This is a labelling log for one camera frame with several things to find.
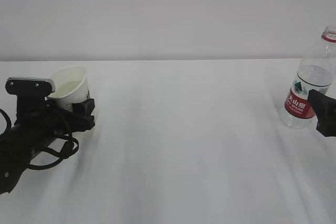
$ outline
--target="cup rim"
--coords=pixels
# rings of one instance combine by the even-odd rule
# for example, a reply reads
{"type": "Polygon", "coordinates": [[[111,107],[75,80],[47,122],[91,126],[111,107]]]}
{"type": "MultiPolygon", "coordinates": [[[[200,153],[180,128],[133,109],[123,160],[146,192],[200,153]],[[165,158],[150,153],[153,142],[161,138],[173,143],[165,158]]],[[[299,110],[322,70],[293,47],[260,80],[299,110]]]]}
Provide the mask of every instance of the cup rim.
{"type": "Polygon", "coordinates": [[[86,68],[85,67],[82,67],[82,66],[66,66],[66,67],[63,67],[63,68],[61,68],[61,69],[58,69],[56,72],[54,72],[51,76],[53,76],[54,74],[56,74],[57,72],[60,72],[60,71],[62,71],[62,70],[64,70],[64,69],[67,69],[67,68],[81,68],[81,69],[83,69],[84,71],[85,71],[85,74],[84,74],[84,76],[83,76],[83,79],[82,79],[82,81],[77,85],[77,87],[74,89],[74,90],[72,90],[69,94],[67,94],[67,95],[63,95],[63,96],[61,96],[61,97],[51,97],[50,95],[52,95],[53,93],[51,93],[49,96],[48,96],[48,98],[50,98],[50,99],[53,99],[53,100],[60,100],[60,99],[63,99],[63,98],[65,98],[65,97],[67,97],[67,96],[69,96],[69,95],[71,95],[71,94],[73,94],[74,92],[76,92],[78,89],[79,89],[79,87],[85,82],[85,80],[87,79],[87,74],[88,74],[88,72],[87,72],[87,70],[86,70],[86,68]]]}

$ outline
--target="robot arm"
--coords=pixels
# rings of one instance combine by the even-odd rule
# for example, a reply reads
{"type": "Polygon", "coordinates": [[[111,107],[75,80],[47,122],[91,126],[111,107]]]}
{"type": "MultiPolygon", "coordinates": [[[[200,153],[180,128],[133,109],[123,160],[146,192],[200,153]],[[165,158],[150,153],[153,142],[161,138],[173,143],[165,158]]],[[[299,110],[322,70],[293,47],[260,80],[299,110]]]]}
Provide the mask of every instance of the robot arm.
{"type": "Polygon", "coordinates": [[[0,194],[10,193],[26,169],[49,169],[75,154],[79,142],[72,133],[90,130],[95,124],[91,115],[94,99],[72,104],[73,113],[46,100],[55,91],[52,80],[9,78],[6,90],[17,96],[17,120],[12,127],[8,115],[0,110],[7,122],[0,135],[0,194]],[[48,147],[57,138],[65,140],[60,152],[48,147]],[[47,165],[32,165],[30,162],[40,152],[58,159],[47,165]]]}

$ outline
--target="bottle label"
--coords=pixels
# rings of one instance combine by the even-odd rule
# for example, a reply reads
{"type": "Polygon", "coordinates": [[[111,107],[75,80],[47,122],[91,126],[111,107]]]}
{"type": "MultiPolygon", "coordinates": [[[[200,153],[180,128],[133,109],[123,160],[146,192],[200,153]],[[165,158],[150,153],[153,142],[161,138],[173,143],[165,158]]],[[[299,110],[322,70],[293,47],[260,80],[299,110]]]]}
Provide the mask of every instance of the bottle label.
{"type": "Polygon", "coordinates": [[[285,100],[286,110],[297,118],[309,119],[315,116],[315,112],[307,101],[309,90],[315,89],[325,94],[331,84],[326,86],[312,85],[297,74],[289,94],[285,100]]]}

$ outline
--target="red bottle label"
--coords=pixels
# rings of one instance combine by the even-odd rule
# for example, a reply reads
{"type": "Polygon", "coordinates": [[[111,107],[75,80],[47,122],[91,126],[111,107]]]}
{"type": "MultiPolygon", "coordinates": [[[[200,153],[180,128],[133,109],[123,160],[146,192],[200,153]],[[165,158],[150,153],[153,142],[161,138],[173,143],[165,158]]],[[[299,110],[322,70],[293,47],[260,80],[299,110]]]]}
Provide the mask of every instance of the red bottle label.
{"type": "Polygon", "coordinates": [[[296,96],[292,89],[290,89],[285,101],[285,108],[289,113],[297,118],[309,119],[315,116],[315,112],[309,102],[296,96]]]}

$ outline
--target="plastic water bottle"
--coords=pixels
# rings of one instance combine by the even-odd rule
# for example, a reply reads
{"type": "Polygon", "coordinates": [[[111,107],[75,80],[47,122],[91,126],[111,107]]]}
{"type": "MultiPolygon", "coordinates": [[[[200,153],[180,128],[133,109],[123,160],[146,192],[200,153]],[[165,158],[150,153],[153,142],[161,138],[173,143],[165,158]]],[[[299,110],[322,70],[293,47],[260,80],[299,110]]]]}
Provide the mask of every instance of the plastic water bottle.
{"type": "Polygon", "coordinates": [[[315,113],[307,101],[309,90],[325,94],[336,73],[336,26],[328,26],[321,40],[304,56],[280,112],[284,124],[307,127],[315,113]]]}

